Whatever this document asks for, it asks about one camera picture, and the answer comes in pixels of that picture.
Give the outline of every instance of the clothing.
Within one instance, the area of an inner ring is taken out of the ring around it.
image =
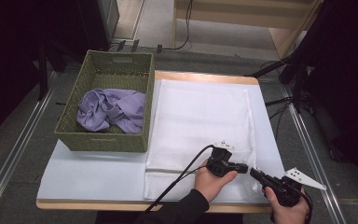
[[[132,90],[94,89],[78,103],[77,122],[91,132],[116,124],[124,133],[141,133],[145,94]]]
[[[136,224],[191,224],[208,209],[205,197],[192,189],[178,203],[164,204],[158,211],[143,215]]]

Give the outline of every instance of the hand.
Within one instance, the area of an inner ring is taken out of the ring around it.
[[[304,223],[304,220],[309,211],[307,202],[303,197],[300,198],[298,204],[293,207],[281,206],[278,202],[277,196],[275,195],[272,188],[266,187],[266,195],[269,203],[271,204],[274,219],[276,224],[282,223]]]
[[[223,177],[212,174],[206,167],[202,167],[197,171],[194,189],[198,190],[205,199],[211,202],[220,192],[220,190],[229,182],[231,182],[238,172],[230,171]]]

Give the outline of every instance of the person's left hand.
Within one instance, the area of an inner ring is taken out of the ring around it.
[[[231,182],[238,172],[230,171],[223,177],[212,174],[206,167],[202,167],[197,171],[194,189],[198,190],[205,199],[211,202],[220,192],[220,190],[229,182]]]

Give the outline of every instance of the white tabletop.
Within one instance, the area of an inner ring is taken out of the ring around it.
[[[214,82],[225,82],[225,77],[220,79],[220,76],[156,71],[155,94],[158,94],[158,79],[166,78],[164,76],[170,74],[190,80],[194,80],[191,76],[195,76],[207,77],[206,81],[212,78]],[[241,84],[245,78],[248,77],[228,77],[228,82]],[[254,83],[243,85],[249,90],[253,111],[256,166],[268,175],[281,177],[284,172],[282,160],[271,130],[260,87]],[[116,210],[109,204],[126,204],[130,206],[126,207],[128,208],[126,210],[145,210],[145,204],[151,203],[144,199],[146,159],[147,153],[74,152],[59,140],[43,175],[37,193],[37,205],[40,208]],[[240,205],[253,203],[267,204],[268,201],[260,192],[259,196],[243,201]]]

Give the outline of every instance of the white perforated bracket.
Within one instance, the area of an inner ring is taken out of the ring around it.
[[[231,146],[230,144],[227,144],[227,143],[225,142],[225,140],[223,140],[223,141],[220,142],[220,143],[215,143],[214,146],[215,146],[215,147],[225,148],[225,149],[227,149],[227,150],[234,150],[234,149],[235,149],[234,146]]]
[[[318,183],[316,180],[310,178],[309,176],[304,175],[303,173],[301,173],[301,171],[297,170],[296,167],[286,171],[284,175],[303,185],[314,187],[316,189],[324,189],[324,190],[327,189],[325,185],[322,185]]]

